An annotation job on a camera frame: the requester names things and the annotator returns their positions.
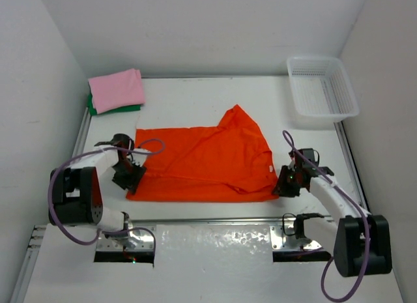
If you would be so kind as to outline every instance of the green cloth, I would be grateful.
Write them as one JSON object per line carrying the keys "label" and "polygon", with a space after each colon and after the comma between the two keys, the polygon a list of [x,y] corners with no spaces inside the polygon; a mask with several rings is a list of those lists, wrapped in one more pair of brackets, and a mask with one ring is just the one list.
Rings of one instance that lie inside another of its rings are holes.
{"label": "green cloth", "polygon": [[[89,112],[91,116],[97,115],[97,110],[94,109],[94,106],[93,106],[93,95],[91,93],[89,94],[87,107],[89,108]],[[111,109],[110,111],[101,113],[101,115],[110,114],[110,113],[119,113],[119,112],[133,112],[133,111],[139,111],[140,109],[141,109],[140,104],[134,105],[134,106],[122,106],[121,108]]]}

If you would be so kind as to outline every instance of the laundry basket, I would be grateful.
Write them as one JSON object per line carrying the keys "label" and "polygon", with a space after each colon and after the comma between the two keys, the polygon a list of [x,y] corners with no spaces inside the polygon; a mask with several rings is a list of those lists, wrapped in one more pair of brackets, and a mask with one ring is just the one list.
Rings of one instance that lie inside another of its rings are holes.
{"label": "laundry basket", "polygon": [[335,57],[291,57],[287,60],[295,109],[304,120],[337,123],[359,114],[352,85]]}

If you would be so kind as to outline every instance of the white wall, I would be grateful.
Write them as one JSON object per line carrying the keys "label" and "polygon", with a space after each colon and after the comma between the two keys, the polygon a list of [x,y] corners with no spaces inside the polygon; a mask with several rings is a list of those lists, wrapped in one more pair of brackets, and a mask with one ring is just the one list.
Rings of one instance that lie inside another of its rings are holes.
{"label": "white wall", "polygon": [[362,108],[348,138],[371,209],[390,222],[405,302],[417,302],[416,3],[367,0],[341,56]]}
{"label": "white wall", "polygon": [[40,0],[0,0],[0,302],[35,224],[50,171],[71,155],[88,89]]}
{"label": "white wall", "polygon": [[364,0],[42,0],[87,77],[286,74],[339,55]]}

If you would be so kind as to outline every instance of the folded cloth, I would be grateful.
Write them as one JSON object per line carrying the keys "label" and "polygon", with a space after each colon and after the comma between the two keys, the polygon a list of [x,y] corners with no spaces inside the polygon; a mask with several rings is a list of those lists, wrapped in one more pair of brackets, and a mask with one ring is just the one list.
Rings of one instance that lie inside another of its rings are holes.
{"label": "folded cloth", "polygon": [[[135,201],[258,202],[277,198],[272,152],[258,125],[239,106],[218,126],[136,131],[136,146],[158,138],[165,150],[149,156]],[[150,151],[158,142],[143,146]]]}
{"label": "folded cloth", "polygon": [[[87,107],[89,108],[89,112],[91,116],[97,115],[97,110],[93,106],[93,95],[91,93],[89,94]],[[121,108],[111,109],[110,111],[104,112],[102,114],[133,112],[133,111],[140,111],[140,109],[141,109],[141,105],[136,104],[134,106],[122,106]]]}
{"label": "folded cloth", "polygon": [[141,73],[134,68],[89,79],[93,104],[98,114],[145,103]]}

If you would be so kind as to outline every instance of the pink towel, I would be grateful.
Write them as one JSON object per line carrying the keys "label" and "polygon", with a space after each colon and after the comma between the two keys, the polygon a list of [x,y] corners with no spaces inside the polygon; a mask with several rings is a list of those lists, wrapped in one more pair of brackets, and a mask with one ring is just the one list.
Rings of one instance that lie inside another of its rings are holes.
{"label": "pink towel", "polygon": [[89,79],[93,105],[97,113],[122,106],[145,103],[141,72],[134,68],[112,75]]}

